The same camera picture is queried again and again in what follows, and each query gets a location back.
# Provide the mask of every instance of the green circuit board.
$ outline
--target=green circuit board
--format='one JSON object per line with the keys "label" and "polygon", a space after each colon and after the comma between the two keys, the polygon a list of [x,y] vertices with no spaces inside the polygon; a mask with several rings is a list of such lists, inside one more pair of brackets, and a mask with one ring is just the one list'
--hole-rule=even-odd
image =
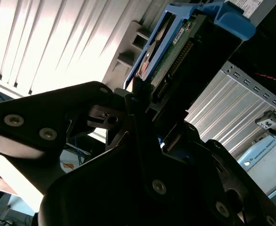
{"label": "green circuit board", "polygon": [[156,70],[153,75],[150,77],[149,82],[152,87],[157,87],[161,80],[164,78],[166,73],[169,71],[170,67],[173,65],[188,39],[191,37],[191,31],[195,26],[195,18],[192,17],[186,20],[182,27],[179,29],[169,48],[165,52],[163,58],[157,65]]}

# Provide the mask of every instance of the sticker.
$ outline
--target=sticker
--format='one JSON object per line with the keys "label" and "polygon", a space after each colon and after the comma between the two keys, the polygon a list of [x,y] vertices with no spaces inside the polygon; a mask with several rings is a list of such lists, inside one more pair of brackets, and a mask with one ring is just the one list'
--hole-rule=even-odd
{"label": "sticker", "polygon": [[244,11],[244,16],[249,18],[263,0],[225,0],[236,4]]}
{"label": "sticker", "polygon": [[175,45],[179,39],[181,38],[183,32],[185,31],[185,29],[183,27],[181,27],[180,31],[178,32],[178,34],[176,35],[176,37],[174,38],[174,41],[172,41],[172,43]]}
{"label": "sticker", "polygon": [[64,168],[70,168],[70,169],[74,169],[74,165],[72,163],[63,163],[63,167]]}

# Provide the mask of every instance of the metal plate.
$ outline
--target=metal plate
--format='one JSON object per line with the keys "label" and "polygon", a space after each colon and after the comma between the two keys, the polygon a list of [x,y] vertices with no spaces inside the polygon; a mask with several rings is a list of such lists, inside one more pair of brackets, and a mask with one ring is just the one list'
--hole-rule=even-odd
{"label": "metal plate", "polygon": [[254,120],[269,109],[268,103],[220,70],[188,110],[186,121],[204,142],[218,140],[237,157],[265,132]]}
{"label": "metal plate", "polygon": [[0,91],[17,98],[102,81],[130,22],[151,27],[166,2],[0,0]]}

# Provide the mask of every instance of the white label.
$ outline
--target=white label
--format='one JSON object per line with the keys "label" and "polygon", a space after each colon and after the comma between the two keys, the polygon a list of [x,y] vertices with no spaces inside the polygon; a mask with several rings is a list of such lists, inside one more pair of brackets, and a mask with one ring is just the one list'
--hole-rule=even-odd
{"label": "white label", "polygon": [[244,11],[244,16],[249,18],[263,0],[225,0],[236,4]]}
{"label": "white label", "polygon": [[185,29],[183,27],[181,27],[180,31],[178,32],[178,34],[176,35],[176,37],[174,38],[174,41],[172,41],[172,43],[175,45],[178,40],[181,38],[183,32],[185,31]]}

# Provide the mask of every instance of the blue drive tray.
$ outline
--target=blue drive tray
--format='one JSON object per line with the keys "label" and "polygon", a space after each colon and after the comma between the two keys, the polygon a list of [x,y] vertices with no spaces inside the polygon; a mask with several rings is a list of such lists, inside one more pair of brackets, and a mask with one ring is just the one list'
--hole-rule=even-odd
{"label": "blue drive tray", "polygon": [[175,35],[181,28],[183,21],[185,19],[189,19],[196,9],[214,18],[214,23],[217,26],[220,26],[221,28],[225,29],[226,31],[230,32],[243,41],[250,39],[255,34],[255,26],[250,22],[248,18],[243,16],[244,12],[240,8],[236,7],[230,2],[214,2],[209,4],[171,3],[165,8],[165,11],[162,14],[159,22],[157,23],[153,33],[151,34],[148,42],[144,46],[139,58],[137,59],[130,74],[128,75],[124,83],[125,89],[129,85],[130,81],[135,75],[135,72],[139,68],[140,62],[144,57],[148,47],[152,44],[151,42],[154,39],[157,31],[159,30],[160,24],[162,23],[166,13],[172,13],[175,16],[175,19],[145,71],[146,78],[148,78],[154,72],[165,51],[168,49]]}

